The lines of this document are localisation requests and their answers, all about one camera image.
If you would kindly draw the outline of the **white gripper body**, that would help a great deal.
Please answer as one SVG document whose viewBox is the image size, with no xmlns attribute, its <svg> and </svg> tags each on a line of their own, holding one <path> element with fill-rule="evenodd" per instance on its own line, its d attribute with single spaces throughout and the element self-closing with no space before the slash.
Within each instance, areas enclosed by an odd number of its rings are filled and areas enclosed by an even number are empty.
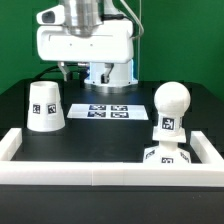
<svg viewBox="0 0 224 224">
<path fill-rule="evenodd" d="M 57 62 L 127 63 L 133 58 L 130 20 L 109 20 L 90 37 L 71 35 L 62 26 L 41 26 L 37 49 L 42 60 Z"/>
</svg>

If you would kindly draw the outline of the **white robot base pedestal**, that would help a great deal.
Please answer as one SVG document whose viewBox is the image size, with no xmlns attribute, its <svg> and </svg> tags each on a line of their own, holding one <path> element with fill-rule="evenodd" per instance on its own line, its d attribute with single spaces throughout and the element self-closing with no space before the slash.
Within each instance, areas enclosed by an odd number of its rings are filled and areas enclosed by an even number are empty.
<svg viewBox="0 0 224 224">
<path fill-rule="evenodd" d="M 105 71 L 106 63 L 91 63 L 89 66 L 89 76 L 84 80 L 85 84 L 97 87 L 126 87 L 136 85 L 137 79 L 134 77 L 134 63 L 130 60 L 128 63 L 113 63 L 114 68 L 110 73 L 110 81 L 108 83 L 101 82 L 101 75 Z"/>
</svg>

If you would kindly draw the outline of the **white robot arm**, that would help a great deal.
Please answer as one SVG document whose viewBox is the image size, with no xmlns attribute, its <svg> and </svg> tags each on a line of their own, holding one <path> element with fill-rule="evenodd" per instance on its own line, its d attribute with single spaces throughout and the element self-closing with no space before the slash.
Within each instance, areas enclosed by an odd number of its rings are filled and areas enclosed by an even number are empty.
<svg viewBox="0 0 224 224">
<path fill-rule="evenodd" d="M 40 58 L 55 61 L 65 76 L 70 63 L 84 63 L 90 85 L 135 84 L 133 41 L 144 28 L 132 9 L 124 8 L 117 9 L 113 0 L 59 0 L 36 16 Z"/>
</svg>

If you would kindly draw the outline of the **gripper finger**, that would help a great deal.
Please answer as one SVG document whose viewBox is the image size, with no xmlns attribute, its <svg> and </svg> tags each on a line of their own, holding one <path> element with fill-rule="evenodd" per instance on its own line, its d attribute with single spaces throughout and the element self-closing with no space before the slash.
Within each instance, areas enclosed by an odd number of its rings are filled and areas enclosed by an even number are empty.
<svg viewBox="0 0 224 224">
<path fill-rule="evenodd" d="M 71 71 L 69 70 L 67 64 L 65 62 L 59 62 L 58 67 L 63 74 L 65 80 L 68 80 L 71 75 Z"/>
<path fill-rule="evenodd" d="M 105 71 L 101 75 L 101 82 L 102 83 L 108 83 L 110 81 L 110 73 L 112 72 L 113 68 L 114 68 L 113 63 L 106 63 L 105 64 Z"/>
</svg>

